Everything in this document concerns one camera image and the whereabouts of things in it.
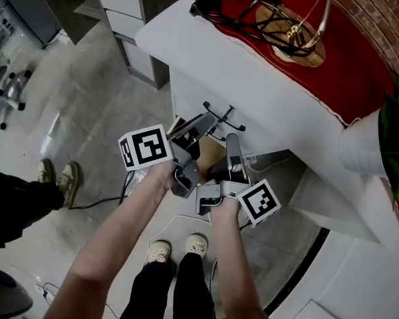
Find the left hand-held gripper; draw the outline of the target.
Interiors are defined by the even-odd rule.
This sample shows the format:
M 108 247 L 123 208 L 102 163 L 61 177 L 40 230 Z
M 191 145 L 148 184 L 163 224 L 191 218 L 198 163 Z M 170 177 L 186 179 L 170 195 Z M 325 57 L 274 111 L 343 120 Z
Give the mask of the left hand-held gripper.
M 199 114 L 183 125 L 191 137 L 202 137 L 214 124 L 215 116 L 210 112 Z M 176 185 L 175 196 L 188 198 L 200 181 L 198 165 L 193 154 L 175 143 L 175 137 L 167 135 L 161 124 L 124 134 L 118 140 L 124 167 L 127 171 L 140 170 L 157 163 L 170 161 Z

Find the person's right forearm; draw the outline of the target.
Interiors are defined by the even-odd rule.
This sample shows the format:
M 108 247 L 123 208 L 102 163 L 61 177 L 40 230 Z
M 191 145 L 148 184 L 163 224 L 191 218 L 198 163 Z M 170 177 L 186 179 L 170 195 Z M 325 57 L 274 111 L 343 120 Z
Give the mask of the person's right forearm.
M 267 319 L 245 254 L 239 208 L 238 200 L 226 197 L 210 214 L 223 309 L 227 319 Z

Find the person's left cream clog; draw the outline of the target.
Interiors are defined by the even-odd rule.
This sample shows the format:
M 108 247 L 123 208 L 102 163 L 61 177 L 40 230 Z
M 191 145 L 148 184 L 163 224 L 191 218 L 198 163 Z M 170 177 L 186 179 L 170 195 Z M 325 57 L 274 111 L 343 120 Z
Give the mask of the person's left cream clog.
M 172 247 L 166 241 L 154 241 L 147 252 L 147 262 L 166 263 L 171 255 Z

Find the globe table lamp gold stand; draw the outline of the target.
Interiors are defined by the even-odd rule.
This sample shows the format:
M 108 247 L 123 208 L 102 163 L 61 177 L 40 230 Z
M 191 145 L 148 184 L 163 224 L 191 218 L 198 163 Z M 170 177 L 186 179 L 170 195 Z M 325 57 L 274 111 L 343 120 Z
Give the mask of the globe table lamp gold stand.
M 332 0 L 316 0 L 307 12 L 260 2 L 255 12 L 259 33 L 283 62 L 316 68 L 326 58 L 322 41 Z

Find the dark grey panel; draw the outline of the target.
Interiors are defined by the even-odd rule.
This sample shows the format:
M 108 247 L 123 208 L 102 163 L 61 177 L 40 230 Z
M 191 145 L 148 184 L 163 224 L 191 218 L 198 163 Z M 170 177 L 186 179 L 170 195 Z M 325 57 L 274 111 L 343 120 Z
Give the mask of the dark grey panel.
M 58 34 L 60 23 L 45 0 L 7 0 L 33 42 L 45 48 Z

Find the red table cloth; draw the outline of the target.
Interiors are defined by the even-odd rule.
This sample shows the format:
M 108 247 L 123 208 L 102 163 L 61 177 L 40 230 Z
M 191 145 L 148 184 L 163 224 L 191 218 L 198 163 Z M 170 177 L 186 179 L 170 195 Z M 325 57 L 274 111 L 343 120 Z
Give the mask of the red table cloth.
M 385 92 L 393 90 L 389 71 L 374 47 L 338 8 L 331 7 L 323 36 L 326 59 L 318 68 L 306 68 L 279 59 L 269 43 L 258 40 L 255 27 L 240 29 L 223 25 L 224 17 L 236 19 L 254 0 L 194 0 L 193 15 L 210 18 L 216 29 L 239 41 L 258 59 L 275 67 L 305 88 L 344 125 L 359 120 L 382 105 Z M 312 0 L 280 0 L 305 13 Z

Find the white curved platform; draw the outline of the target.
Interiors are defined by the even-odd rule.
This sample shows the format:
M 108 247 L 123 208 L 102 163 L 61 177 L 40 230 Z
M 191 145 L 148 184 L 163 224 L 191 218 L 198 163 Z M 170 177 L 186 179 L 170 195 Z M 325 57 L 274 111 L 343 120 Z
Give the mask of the white curved platform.
M 303 278 L 269 319 L 399 319 L 399 243 L 330 231 Z

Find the grey side cabinet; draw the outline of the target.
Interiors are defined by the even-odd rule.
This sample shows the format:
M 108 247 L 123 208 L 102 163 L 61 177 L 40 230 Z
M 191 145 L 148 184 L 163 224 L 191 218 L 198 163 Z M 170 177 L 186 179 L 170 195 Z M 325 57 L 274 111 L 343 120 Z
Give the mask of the grey side cabinet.
M 104 21 L 130 74 L 161 89 L 169 79 L 166 64 L 141 50 L 136 34 L 174 0 L 45 0 L 63 31 L 78 44 Z

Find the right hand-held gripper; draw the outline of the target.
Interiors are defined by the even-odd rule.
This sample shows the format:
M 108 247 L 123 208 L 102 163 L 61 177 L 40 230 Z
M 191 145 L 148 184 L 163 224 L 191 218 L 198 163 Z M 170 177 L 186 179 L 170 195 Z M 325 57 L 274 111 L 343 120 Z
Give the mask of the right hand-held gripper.
M 223 199 L 232 198 L 240 202 L 253 226 L 274 215 L 281 208 L 274 191 L 266 179 L 252 183 L 242 160 L 242 151 L 237 134 L 226 136 L 227 157 L 207 171 L 207 181 L 196 191 L 196 213 L 206 215 Z M 231 167 L 242 164 L 245 171 L 231 172 Z

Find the person's black trousers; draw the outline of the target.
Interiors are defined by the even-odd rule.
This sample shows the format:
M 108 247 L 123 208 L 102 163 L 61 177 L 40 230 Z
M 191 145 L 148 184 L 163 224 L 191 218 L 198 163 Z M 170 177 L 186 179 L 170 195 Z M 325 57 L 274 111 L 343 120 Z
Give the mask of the person's black trousers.
M 173 276 L 170 263 L 146 264 L 134 279 L 129 303 L 120 319 L 164 319 Z M 178 267 L 173 319 L 213 319 L 213 308 L 202 258 L 187 253 Z

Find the person's cream clog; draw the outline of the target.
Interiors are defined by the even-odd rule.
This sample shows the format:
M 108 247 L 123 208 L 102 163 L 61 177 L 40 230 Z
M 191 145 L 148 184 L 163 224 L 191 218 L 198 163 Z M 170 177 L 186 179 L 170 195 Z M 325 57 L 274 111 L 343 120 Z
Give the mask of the person's cream clog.
M 166 263 L 171 255 L 172 247 L 166 241 L 154 241 L 147 252 L 147 262 Z
M 186 254 L 193 253 L 200 256 L 202 259 L 207 253 L 208 242 L 205 236 L 194 233 L 186 239 L 185 248 Z

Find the person's right cream clog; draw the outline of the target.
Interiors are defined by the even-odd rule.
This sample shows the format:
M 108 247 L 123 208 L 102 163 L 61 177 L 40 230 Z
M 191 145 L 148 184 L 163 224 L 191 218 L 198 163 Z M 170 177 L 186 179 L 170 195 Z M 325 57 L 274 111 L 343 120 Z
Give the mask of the person's right cream clog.
M 207 253 L 208 242 L 205 236 L 194 233 L 186 239 L 185 248 L 186 254 L 193 253 L 200 256 L 202 259 Z

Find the dark round stool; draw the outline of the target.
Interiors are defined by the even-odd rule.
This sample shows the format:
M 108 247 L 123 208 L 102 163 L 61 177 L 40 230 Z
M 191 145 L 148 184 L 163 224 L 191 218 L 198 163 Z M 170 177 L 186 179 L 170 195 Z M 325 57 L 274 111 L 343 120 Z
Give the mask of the dark round stool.
M 10 319 L 26 313 L 33 299 L 12 276 L 0 270 L 0 319 Z

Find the person's left forearm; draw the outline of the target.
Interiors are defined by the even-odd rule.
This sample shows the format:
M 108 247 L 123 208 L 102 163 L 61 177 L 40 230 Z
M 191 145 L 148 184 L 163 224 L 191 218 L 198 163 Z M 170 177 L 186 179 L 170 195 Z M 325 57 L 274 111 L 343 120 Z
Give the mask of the person's left forearm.
M 149 168 L 77 254 L 43 319 L 102 319 L 110 287 L 173 187 L 174 170 L 170 161 Z

